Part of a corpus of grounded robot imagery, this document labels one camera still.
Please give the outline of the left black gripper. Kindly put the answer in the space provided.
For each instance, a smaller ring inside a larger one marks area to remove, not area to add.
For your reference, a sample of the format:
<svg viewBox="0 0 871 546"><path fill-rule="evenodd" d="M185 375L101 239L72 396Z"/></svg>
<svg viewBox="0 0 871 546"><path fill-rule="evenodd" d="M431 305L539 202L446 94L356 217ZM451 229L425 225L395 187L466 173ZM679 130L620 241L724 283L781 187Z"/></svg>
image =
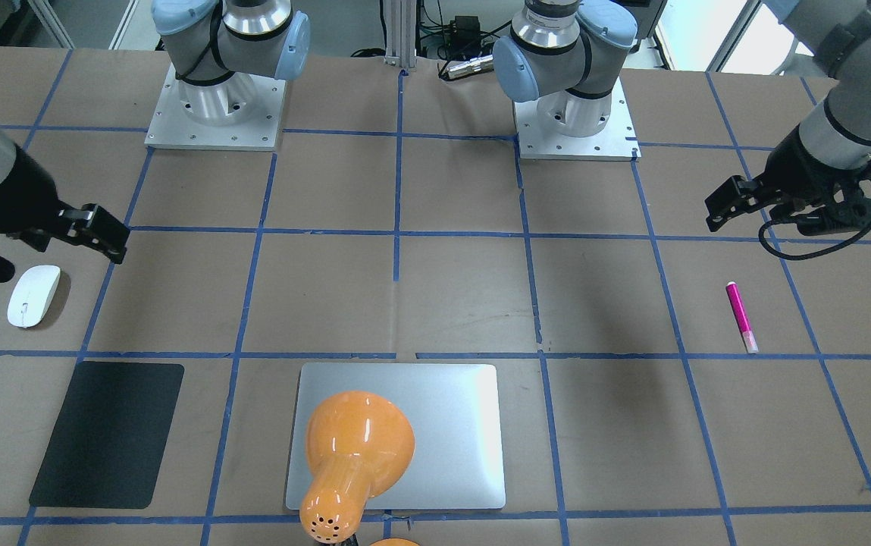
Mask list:
<svg viewBox="0 0 871 546"><path fill-rule="evenodd" d="M861 182L868 195L871 180L871 159L857 168L834 168L814 158L803 145L800 129L793 128L784 141L769 155L761 180L731 176L724 180L706 199L706 224L715 233L727 221L764 206L771 208L796 199L799 213L810 213L833 196L841 182Z"/></svg>

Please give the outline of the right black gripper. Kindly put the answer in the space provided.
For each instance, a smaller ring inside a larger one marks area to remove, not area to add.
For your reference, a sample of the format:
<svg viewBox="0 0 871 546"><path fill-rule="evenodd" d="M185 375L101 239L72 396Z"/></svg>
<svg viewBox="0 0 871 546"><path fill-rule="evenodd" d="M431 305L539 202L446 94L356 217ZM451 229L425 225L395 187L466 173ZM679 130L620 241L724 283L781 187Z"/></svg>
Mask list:
<svg viewBox="0 0 871 546"><path fill-rule="evenodd" d="M57 237L122 264L131 230L99 204L65 208L50 173L23 149L15 152L14 163L0 183L0 233L19 237L32 233L30 245L39 251L46 249L44 237Z"/></svg>

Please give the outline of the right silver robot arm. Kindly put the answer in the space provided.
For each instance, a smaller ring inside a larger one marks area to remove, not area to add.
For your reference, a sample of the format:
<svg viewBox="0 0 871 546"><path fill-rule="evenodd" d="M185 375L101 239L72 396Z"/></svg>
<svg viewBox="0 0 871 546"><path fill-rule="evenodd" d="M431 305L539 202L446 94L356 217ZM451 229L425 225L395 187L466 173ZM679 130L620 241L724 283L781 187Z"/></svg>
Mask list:
<svg viewBox="0 0 871 546"><path fill-rule="evenodd" d="M0 1L0 24L19 8ZM290 1L155 1L155 31L171 58L146 144L188 151L276 148L287 82L301 75L312 24ZM99 204L71 206L56 182L0 128L0 234L38 252L54 239L120 264L130 229ZM0 256L0 283L14 266Z"/></svg>

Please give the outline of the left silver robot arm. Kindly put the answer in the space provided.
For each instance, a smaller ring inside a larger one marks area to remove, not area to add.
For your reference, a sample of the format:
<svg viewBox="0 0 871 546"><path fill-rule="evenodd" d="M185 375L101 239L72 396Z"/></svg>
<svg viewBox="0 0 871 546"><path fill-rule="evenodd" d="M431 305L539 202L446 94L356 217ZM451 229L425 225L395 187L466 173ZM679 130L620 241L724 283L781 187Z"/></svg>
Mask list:
<svg viewBox="0 0 871 546"><path fill-rule="evenodd" d="M730 177L708 196L707 224L770 209L805 236L871 228L871 1L769 1L767 8L809 55L789 52L779 71L816 68L834 89L748 180ZM568 137L605 127L612 87L637 39L632 14L612 1L528 1L493 65L515 103L536 102L547 126Z"/></svg>

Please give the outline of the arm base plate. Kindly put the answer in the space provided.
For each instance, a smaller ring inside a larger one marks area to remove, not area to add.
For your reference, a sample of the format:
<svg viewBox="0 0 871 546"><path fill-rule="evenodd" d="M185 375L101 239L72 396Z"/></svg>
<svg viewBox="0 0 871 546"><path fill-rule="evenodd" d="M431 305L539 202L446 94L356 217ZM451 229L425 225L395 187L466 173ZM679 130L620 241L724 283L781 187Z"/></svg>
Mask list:
<svg viewBox="0 0 871 546"><path fill-rule="evenodd" d="M154 149L274 152L280 139L287 82L235 73L214 86L176 79L168 67L146 131Z"/></svg>
<svg viewBox="0 0 871 546"><path fill-rule="evenodd" d="M620 79L602 98L560 91L512 107L522 159L632 162L642 156Z"/></svg>

